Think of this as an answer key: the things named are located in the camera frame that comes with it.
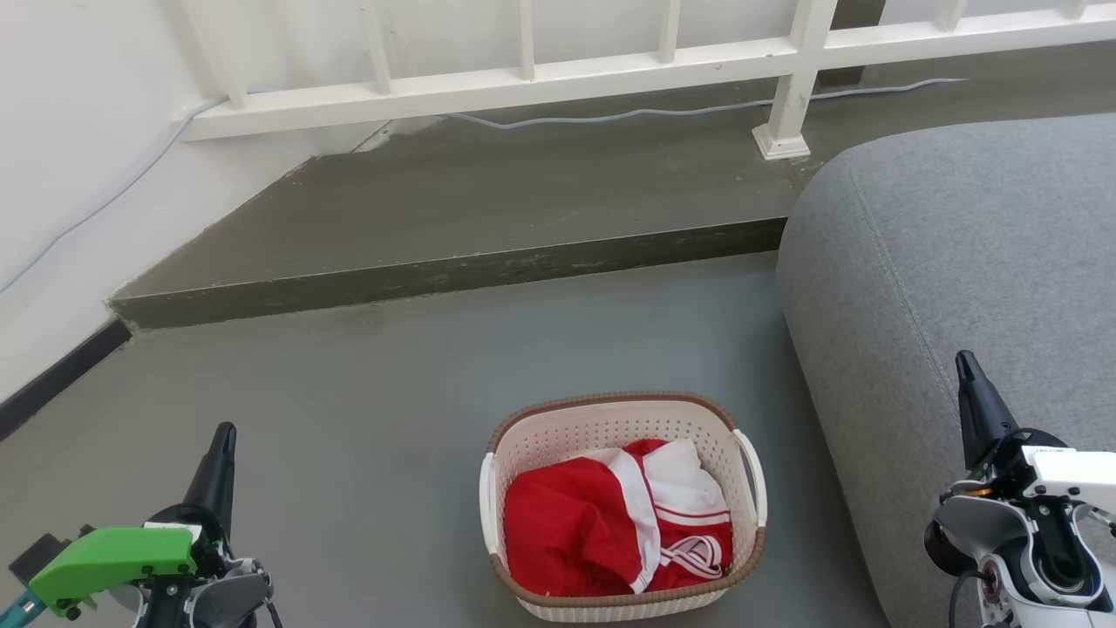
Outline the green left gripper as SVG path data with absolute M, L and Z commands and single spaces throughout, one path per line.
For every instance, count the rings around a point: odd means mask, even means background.
M 29 580 L 29 590 L 57 616 L 123 584 L 170 577 L 180 587 L 227 573 L 234 513 L 238 429 L 222 422 L 200 461 L 184 504 L 162 509 L 140 526 L 92 529 L 61 545 Z

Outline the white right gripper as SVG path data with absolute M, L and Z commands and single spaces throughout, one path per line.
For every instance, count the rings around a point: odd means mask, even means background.
M 954 365 L 969 481 L 987 495 L 1113 495 L 1113 452 L 1081 452 L 1043 429 L 1019 428 L 974 352 L 958 352 Z

